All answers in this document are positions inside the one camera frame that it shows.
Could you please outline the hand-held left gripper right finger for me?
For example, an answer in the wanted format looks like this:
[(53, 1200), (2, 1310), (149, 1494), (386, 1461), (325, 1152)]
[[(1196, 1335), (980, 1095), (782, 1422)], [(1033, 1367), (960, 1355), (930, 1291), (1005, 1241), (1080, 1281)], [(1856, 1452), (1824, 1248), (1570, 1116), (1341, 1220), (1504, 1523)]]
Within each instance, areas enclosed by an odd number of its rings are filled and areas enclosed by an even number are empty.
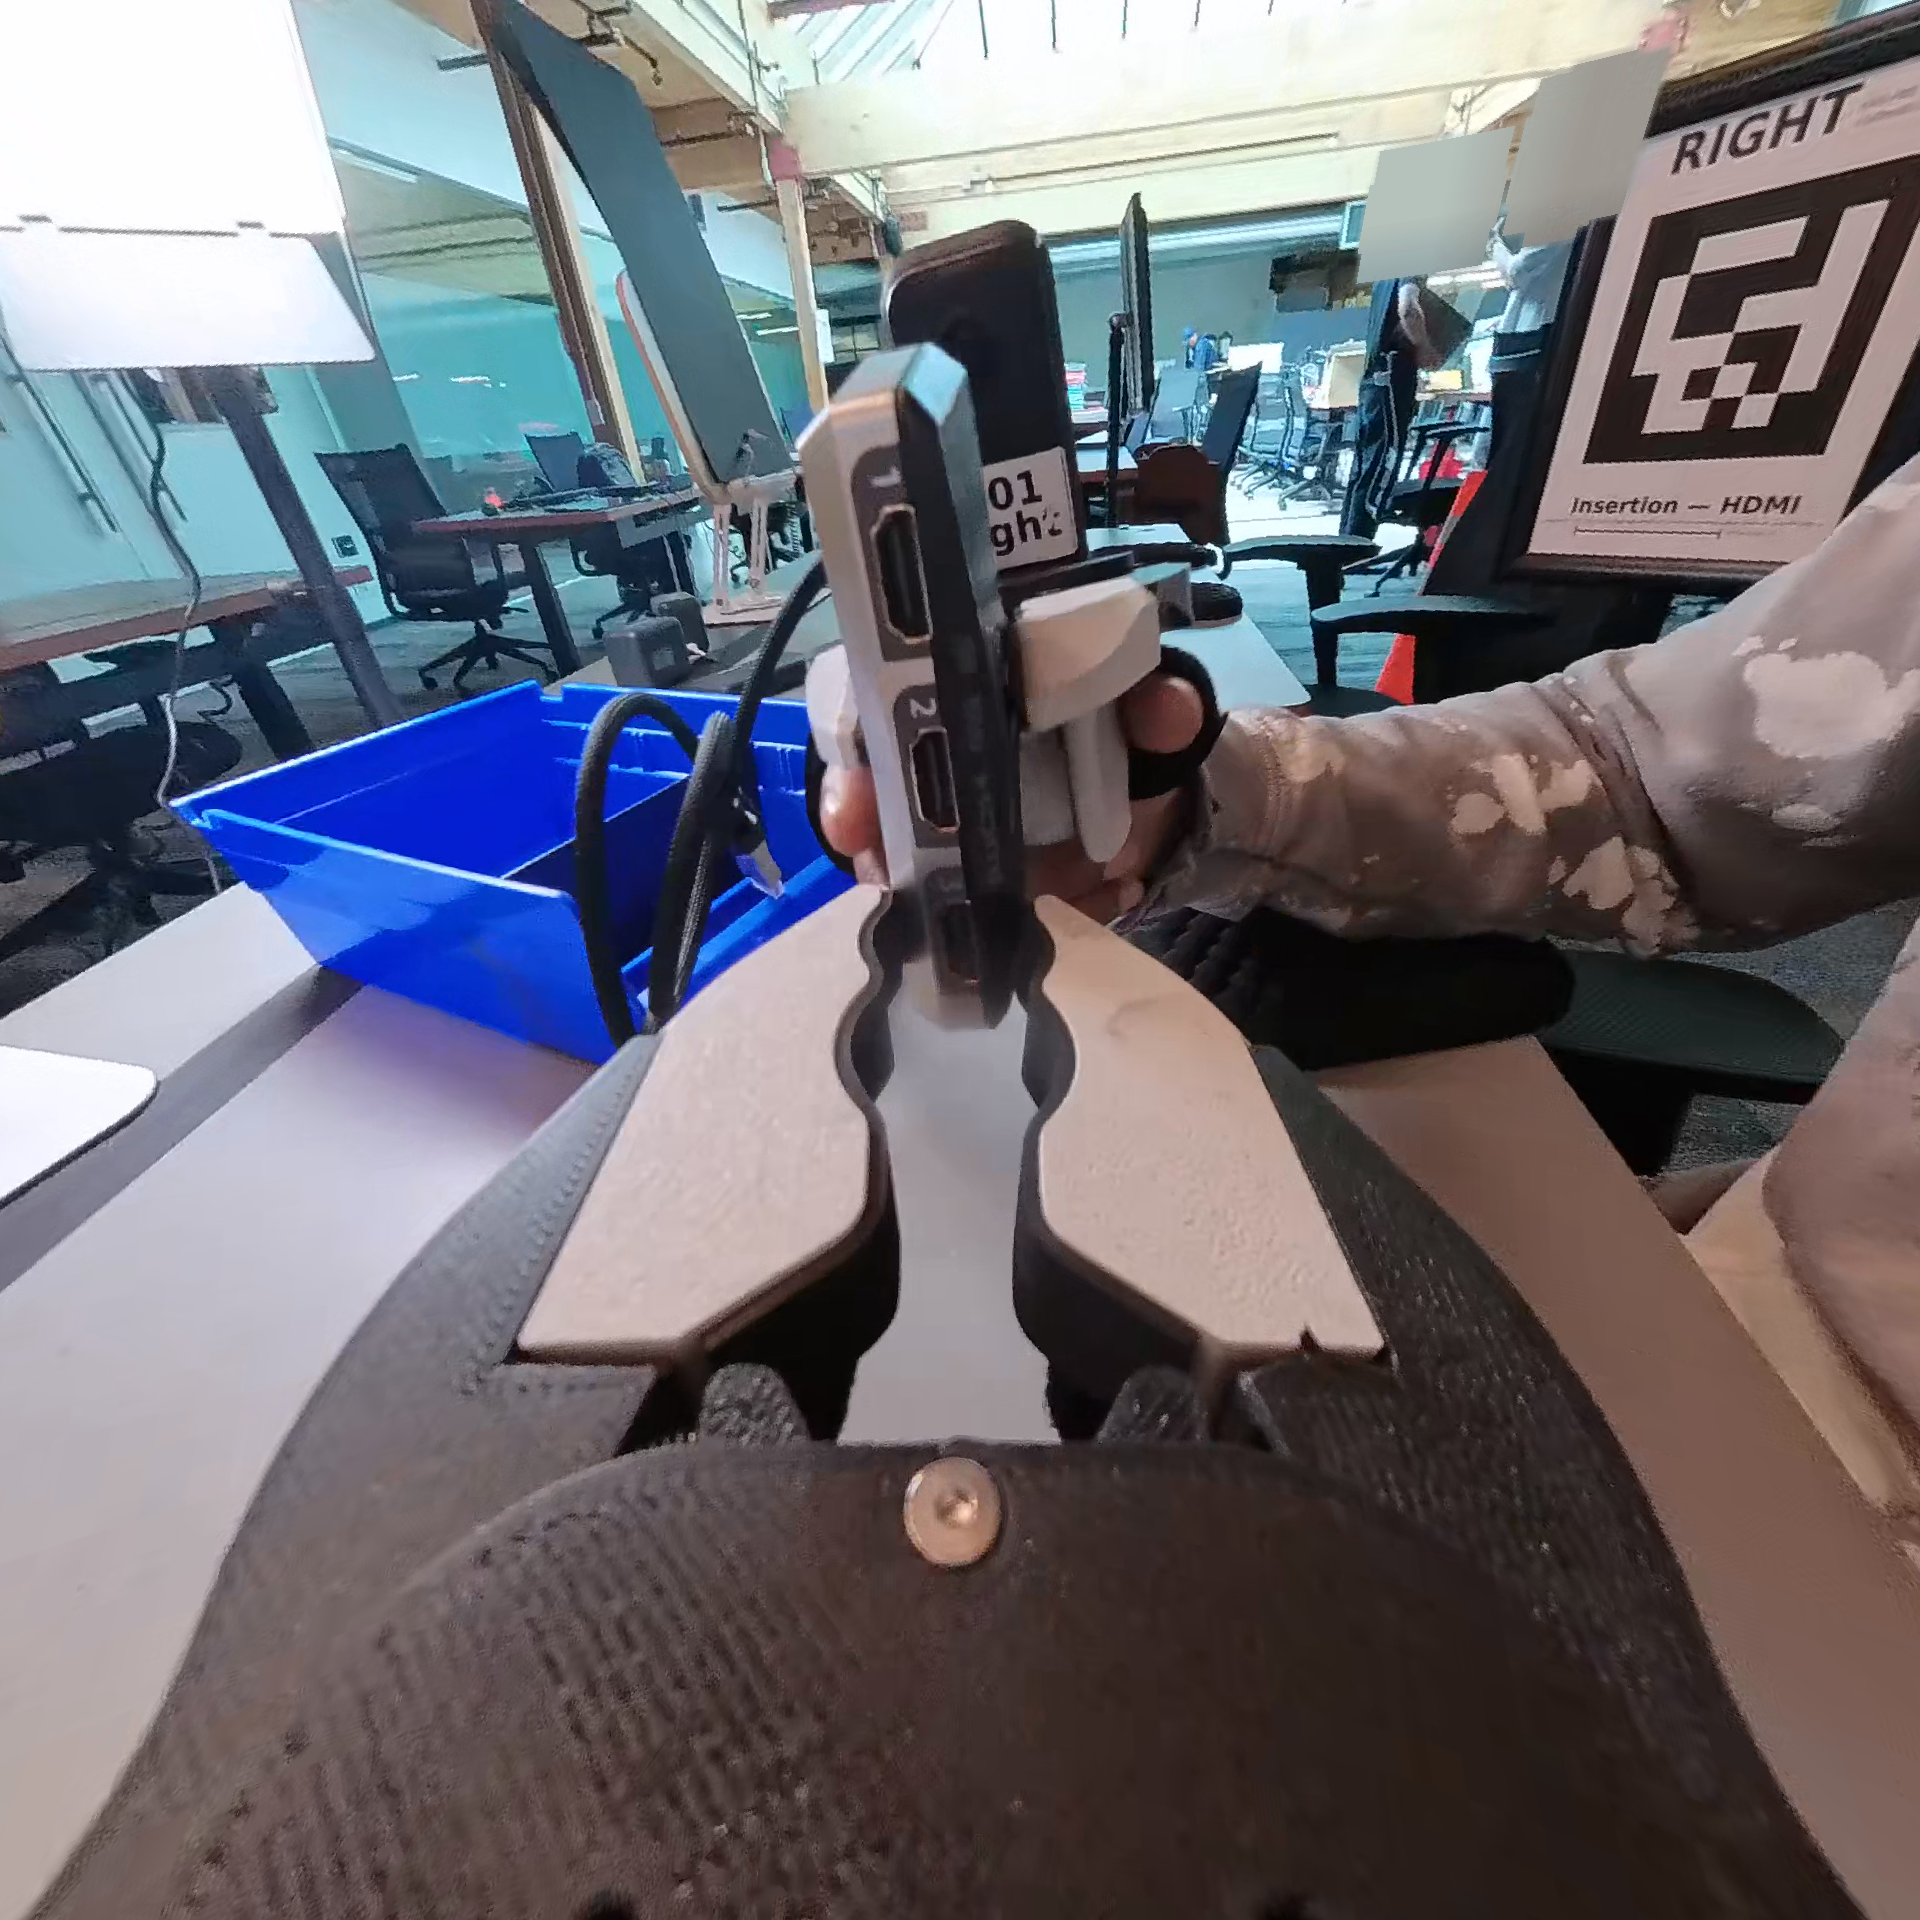
[(1376, 1358), (1376, 1316), (1232, 1019), (1053, 895), (1036, 935), (1015, 1315), (1048, 1367)]

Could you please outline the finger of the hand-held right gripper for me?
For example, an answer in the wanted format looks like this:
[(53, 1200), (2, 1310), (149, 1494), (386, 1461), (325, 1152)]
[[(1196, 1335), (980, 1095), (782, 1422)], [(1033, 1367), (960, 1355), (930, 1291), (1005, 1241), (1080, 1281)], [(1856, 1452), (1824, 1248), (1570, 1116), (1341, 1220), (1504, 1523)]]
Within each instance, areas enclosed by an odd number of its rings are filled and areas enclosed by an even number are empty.
[(1160, 664), (1160, 600), (1141, 585), (1077, 585), (1020, 606), (1023, 732), (1064, 729)]
[(866, 739), (857, 713), (857, 688), (848, 655), (813, 655), (805, 675), (807, 772), (869, 767)]

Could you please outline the grey hdmi switch box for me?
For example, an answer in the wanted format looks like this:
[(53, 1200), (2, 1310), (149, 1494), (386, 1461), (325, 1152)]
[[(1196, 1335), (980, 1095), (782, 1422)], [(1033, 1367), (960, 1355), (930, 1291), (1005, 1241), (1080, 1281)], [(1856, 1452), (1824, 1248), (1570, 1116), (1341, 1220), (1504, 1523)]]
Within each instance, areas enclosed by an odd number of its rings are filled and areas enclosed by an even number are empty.
[(945, 1025), (996, 1025), (1023, 924), (1016, 672), (969, 374), (880, 352), (799, 439), (857, 741), (873, 779), (903, 985)]

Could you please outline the blue plastic bin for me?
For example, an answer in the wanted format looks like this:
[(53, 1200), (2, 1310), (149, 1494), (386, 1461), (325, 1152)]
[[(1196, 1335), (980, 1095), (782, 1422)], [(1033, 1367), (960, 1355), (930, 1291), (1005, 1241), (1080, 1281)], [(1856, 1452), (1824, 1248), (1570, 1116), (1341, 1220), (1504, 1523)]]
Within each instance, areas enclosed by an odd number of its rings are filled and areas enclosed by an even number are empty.
[[(574, 789), (620, 691), (517, 683), (174, 808), (325, 969), (598, 1064), (612, 1040), (574, 897)], [(751, 741), (782, 891), (726, 863), (693, 992), (850, 886), (809, 825), (805, 707), (770, 700)], [(688, 771), (669, 729), (638, 715), (607, 772), (612, 942), (636, 1019)]]

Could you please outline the person's right forearm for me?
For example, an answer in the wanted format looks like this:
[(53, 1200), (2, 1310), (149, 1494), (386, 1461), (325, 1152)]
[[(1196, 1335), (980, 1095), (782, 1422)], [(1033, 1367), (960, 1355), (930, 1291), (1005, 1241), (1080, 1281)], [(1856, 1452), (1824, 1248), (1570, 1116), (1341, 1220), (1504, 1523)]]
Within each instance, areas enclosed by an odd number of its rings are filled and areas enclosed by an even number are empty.
[(1351, 940), (1762, 945), (1916, 895), (1917, 462), (1649, 644), (1358, 717), (1234, 710), (1151, 897)]

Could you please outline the person's right hand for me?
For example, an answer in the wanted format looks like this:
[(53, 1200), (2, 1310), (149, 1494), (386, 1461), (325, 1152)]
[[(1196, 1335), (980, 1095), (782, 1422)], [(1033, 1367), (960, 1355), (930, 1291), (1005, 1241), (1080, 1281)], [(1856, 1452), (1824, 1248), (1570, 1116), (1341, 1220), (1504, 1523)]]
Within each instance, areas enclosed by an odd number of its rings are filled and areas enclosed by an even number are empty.
[[(1158, 672), (1129, 688), (1119, 719), (1130, 748), (1175, 753), (1200, 735), (1204, 707), (1191, 683)], [(852, 876), (887, 885), (873, 771), (825, 767), (817, 812), (822, 843), (850, 863)], [(1079, 843), (1031, 847), (1023, 856), (1023, 886), (1031, 895), (1055, 895), (1096, 924), (1118, 924), (1145, 897), (1146, 883), (1183, 833), (1191, 812), (1186, 790), (1136, 799), (1119, 853), (1094, 859)]]

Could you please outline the black monitor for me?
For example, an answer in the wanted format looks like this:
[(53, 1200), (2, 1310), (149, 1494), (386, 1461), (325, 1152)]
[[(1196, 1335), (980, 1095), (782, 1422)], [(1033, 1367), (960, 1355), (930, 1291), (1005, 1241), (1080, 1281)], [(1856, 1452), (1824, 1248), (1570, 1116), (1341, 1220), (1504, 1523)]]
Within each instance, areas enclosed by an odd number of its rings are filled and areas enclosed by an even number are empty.
[(1119, 214), (1119, 427), (1133, 431), (1151, 413), (1158, 391), (1156, 329), (1150, 280), (1150, 222), (1133, 191)]

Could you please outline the black textured pad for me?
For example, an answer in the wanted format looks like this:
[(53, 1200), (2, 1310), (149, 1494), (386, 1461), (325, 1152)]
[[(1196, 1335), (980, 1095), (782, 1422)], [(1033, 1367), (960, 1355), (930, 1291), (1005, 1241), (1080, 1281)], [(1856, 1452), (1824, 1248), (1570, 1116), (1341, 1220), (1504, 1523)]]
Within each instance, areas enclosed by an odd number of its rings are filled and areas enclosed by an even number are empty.
[(1560, 951), (1505, 935), (1351, 942), (1269, 908), (1186, 908), (1129, 942), (1304, 1071), (1530, 1038), (1575, 995)]

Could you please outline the orange striped cone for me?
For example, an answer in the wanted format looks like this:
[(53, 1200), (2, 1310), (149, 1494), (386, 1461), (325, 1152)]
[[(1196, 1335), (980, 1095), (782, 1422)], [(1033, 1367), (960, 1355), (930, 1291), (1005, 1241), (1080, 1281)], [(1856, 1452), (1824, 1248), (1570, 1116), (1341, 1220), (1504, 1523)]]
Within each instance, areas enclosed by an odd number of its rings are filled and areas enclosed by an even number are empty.
[[(1447, 517), (1439, 518), (1428, 535), (1423, 535), (1423, 557), (1425, 557), (1425, 573), (1421, 591), (1438, 591), (1445, 580), (1447, 565), (1442, 556), (1447, 553), (1449, 540), (1454, 528), (1460, 524), (1464, 513), (1472, 512), (1472, 502), (1480, 492), (1485, 480), (1485, 469), (1466, 472), (1457, 492), (1454, 494), (1450, 504), (1447, 508)], [(1391, 638), (1386, 655), (1383, 661), (1381, 675), (1376, 678), (1376, 693), (1383, 694), (1386, 701), (1408, 707), (1414, 703), (1414, 664), (1417, 664), (1418, 643), (1410, 631), (1400, 631)]]

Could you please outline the brown standing desk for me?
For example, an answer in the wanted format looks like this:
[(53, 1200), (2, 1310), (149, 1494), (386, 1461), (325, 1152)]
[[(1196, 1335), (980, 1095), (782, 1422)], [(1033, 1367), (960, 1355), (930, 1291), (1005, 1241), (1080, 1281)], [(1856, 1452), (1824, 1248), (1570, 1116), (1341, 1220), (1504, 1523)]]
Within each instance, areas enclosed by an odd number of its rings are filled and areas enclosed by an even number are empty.
[(160, 713), (169, 688), (229, 683), (277, 760), (316, 743), (277, 661), (341, 644), (341, 624), (295, 572), (100, 583), (2, 603), (2, 749), (42, 749), (105, 713)]
[(624, 543), (681, 537), (697, 521), (694, 510), (704, 508), (706, 501), (700, 492), (669, 488), (645, 495), (591, 495), (558, 508), (530, 502), (496, 512), (417, 517), (412, 521), (412, 533), (417, 537), (460, 537), (519, 553), (519, 569), (532, 593), (545, 652), (553, 655), (560, 677), (567, 678), (583, 670), (583, 659), (544, 563), (544, 548), (605, 528), (612, 528)]

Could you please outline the black wood-edged board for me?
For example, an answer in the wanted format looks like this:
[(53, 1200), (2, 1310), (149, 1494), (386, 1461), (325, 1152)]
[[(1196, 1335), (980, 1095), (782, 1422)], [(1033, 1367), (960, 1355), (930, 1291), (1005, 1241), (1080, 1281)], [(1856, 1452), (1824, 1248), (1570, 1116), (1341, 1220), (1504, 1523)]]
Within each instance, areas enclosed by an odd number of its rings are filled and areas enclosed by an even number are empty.
[(620, 253), (621, 317), (711, 517), (709, 622), (770, 622), (782, 606), (765, 583), (770, 517), (796, 494), (797, 462), (656, 121), (621, 70), (526, 5), (473, 15)]

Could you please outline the black office chair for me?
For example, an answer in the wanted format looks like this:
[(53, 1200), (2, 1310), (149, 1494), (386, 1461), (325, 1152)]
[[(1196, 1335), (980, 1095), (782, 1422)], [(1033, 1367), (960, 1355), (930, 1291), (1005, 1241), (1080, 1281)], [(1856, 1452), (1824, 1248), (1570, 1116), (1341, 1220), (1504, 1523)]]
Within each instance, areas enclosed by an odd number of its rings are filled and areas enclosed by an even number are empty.
[(406, 445), (325, 451), (318, 463), (368, 543), (386, 607), (414, 624), (471, 624), (462, 644), (417, 667), (423, 688), (436, 691), (450, 675), (450, 688), (463, 693), (474, 667), (504, 661), (532, 667), (542, 683), (558, 678), (544, 639), (519, 644), (502, 631), (522, 569), (493, 541), (424, 531), (442, 508)]

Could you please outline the black light stand pole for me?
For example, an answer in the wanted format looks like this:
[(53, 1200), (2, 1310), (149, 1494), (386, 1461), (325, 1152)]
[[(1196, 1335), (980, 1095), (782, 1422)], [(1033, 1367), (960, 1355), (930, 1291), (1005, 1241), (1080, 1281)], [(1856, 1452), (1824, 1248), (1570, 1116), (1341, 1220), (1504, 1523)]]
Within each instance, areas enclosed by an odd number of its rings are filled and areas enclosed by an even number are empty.
[(257, 383), (247, 367), (191, 367), (189, 377), (225, 420), (361, 710), (373, 729), (394, 726), (401, 719), (397, 697), (383, 678), (365, 622), (330, 565), (296, 480), (281, 456), (257, 399)]

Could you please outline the black framed marker sign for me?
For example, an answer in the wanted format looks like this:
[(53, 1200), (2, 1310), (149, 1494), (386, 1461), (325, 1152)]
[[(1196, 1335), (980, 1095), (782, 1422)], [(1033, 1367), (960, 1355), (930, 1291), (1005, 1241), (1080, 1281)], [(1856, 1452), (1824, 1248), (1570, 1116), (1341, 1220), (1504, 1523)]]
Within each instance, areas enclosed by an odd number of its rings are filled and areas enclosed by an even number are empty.
[(1504, 572), (1742, 587), (1916, 453), (1916, 5), (1663, 87), (1575, 247)]

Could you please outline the led panel light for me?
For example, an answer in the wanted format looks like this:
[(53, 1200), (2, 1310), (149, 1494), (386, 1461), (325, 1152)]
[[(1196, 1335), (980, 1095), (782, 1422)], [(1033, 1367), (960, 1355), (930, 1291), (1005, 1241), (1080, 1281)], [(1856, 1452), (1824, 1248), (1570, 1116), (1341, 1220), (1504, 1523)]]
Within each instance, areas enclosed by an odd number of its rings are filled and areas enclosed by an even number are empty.
[(2, 5), (2, 312), (25, 369), (374, 353), (285, 3)]

